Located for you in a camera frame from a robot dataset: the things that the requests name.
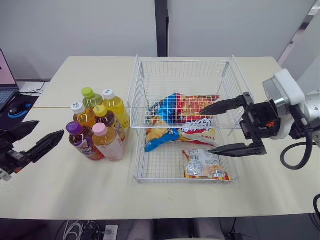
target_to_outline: white wire basket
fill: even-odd
[[[242,79],[242,88],[234,69]],[[137,56],[132,81],[128,93],[130,107],[130,126],[136,129],[138,144],[134,178],[139,183],[231,183],[239,178],[237,165],[233,158],[219,156],[223,169],[230,180],[211,178],[185,178],[188,165],[183,150],[212,149],[209,145],[187,142],[167,142],[156,149],[146,152],[146,131],[149,128],[189,128],[178,120],[171,123],[152,123],[151,108],[172,94],[185,96],[219,96],[227,100],[250,91],[235,57],[229,60],[186,60],[186,61],[139,61]],[[189,115],[199,114],[190,109]],[[213,116],[210,126],[215,128],[215,141],[219,146],[228,144],[230,129],[241,128],[239,122],[243,109],[230,110],[226,114]]]
[[[137,57],[128,104],[131,108],[131,128],[183,128],[186,124],[173,119],[171,123],[152,123],[152,106],[172,94],[185,96],[218,96],[217,101],[233,99],[243,92],[234,73],[238,66],[234,56],[230,60],[185,60],[185,61],[139,61]],[[190,116],[199,114],[195,109],[188,109]],[[243,109],[229,110],[225,114],[213,116],[211,128],[239,129]]]
[[[230,130],[216,129],[216,141],[219,146],[223,146],[223,135],[227,136]],[[188,165],[187,158],[183,155],[183,150],[205,149],[213,147],[209,145],[199,145],[187,142],[167,142],[156,149],[146,152],[146,129],[137,129],[139,136],[136,150],[136,163],[134,178],[140,184],[147,183],[220,183],[228,184],[239,178],[239,171],[235,160],[232,157],[219,156],[223,169],[229,175],[230,180],[211,178],[185,178],[185,170]]]

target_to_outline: laptop screen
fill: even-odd
[[[16,87],[16,81],[7,64],[5,56],[0,49],[0,88],[1,87]]]

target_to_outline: bottle cap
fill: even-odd
[[[86,111],[86,107],[79,101],[71,105],[71,110],[74,114],[83,114]]]
[[[104,136],[107,134],[108,128],[106,127],[106,125],[104,123],[99,122],[99,123],[96,123],[95,125],[93,125],[92,131],[96,136]]]
[[[87,99],[91,99],[95,96],[95,92],[92,90],[91,87],[82,88],[81,93]]]
[[[97,105],[94,107],[93,112],[97,117],[102,118],[107,114],[108,110],[103,105]]]
[[[102,92],[104,99],[111,100],[115,97],[114,91],[112,89],[105,89]]]
[[[76,121],[69,122],[65,129],[72,135],[77,135],[82,132],[82,126]]]

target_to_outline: white table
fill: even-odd
[[[262,81],[280,67],[271,57],[237,59],[256,100],[264,101]],[[113,88],[126,98],[133,64],[134,57],[68,58],[26,117],[26,121],[40,120],[40,124],[15,144],[16,149],[28,150],[46,134],[64,129],[73,115],[67,107],[82,99],[84,86]],[[234,142],[244,141],[240,130],[235,130],[232,138]],[[281,151],[296,141],[265,139],[267,155],[237,159],[240,178],[234,183],[139,184],[132,176],[136,141],[135,131],[131,130],[124,160],[93,162],[68,143],[65,133],[60,144],[43,159],[9,182],[0,183],[0,218],[241,217],[314,211],[312,199],[320,191],[320,151],[316,147],[309,163],[297,171],[286,169],[279,160]],[[302,154],[303,148],[297,148],[287,157],[298,160]]]

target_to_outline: bottle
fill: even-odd
[[[78,122],[72,121],[65,129],[70,133],[70,143],[88,159],[97,161],[104,157],[92,142],[93,132],[90,128],[82,127]]]
[[[95,125],[96,115],[92,108],[85,108],[81,102],[75,102],[71,105],[73,111],[73,121],[78,122],[83,127],[92,128]]]
[[[85,87],[81,90],[82,95],[84,96],[83,105],[87,109],[93,109],[95,106],[100,105],[103,101],[103,98],[100,94],[95,93],[91,87]]]
[[[130,120],[122,99],[118,96],[115,96],[112,89],[105,89],[102,92],[102,95],[104,97],[102,104],[107,110],[114,112],[116,118],[121,123],[122,128],[127,129],[130,126]]]
[[[106,127],[100,122],[93,125],[92,130],[92,141],[106,159],[120,161],[125,157],[125,147],[113,127]]]
[[[108,111],[107,108],[103,105],[96,106],[93,111],[96,116],[94,120],[96,124],[103,123],[108,128],[114,128],[118,133],[120,139],[122,141],[125,140],[126,133],[112,111]]]

